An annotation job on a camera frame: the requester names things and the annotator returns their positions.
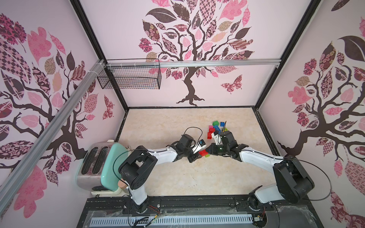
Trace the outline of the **long red lego brick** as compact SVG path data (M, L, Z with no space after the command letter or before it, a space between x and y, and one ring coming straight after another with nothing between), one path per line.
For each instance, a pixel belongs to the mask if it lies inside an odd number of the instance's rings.
M199 155L200 155L201 157L205 157L205 156L208 156L208 155L209 155L209 153L208 153L208 152L206 152L205 150L202 150L202 151L199 151Z

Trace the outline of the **blue square lego brick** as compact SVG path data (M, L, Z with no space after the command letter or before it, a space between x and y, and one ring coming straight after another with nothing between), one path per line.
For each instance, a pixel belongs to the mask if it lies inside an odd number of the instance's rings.
M200 146L204 146L204 145L206 145L206 143L205 143L205 141L204 141L203 139L201 139L201 140L199 141L199 145L200 145Z

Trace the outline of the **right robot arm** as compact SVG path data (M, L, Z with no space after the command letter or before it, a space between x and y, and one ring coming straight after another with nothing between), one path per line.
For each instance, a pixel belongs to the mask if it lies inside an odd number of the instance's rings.
M253 210L262 204L278 200L298 203L314 189L314 181L296 157L269 155L246 144L239 144L230 131L215 131L211 136L214 143L206 148L208 154L252 164L275 177L274 184L259 186L250 192L248 202Z

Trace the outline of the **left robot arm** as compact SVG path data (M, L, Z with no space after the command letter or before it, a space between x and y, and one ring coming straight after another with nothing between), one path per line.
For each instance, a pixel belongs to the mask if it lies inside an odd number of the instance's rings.
M144 184L155 166L176 162L184 157L192 163L201 158L199 152L205 147L204 140L195 141L190 135L184 134L180 140L162 149L147 149L142 145L134 149L119 166L118 173L127 185L136 212L144 213L147 210L149 203Z

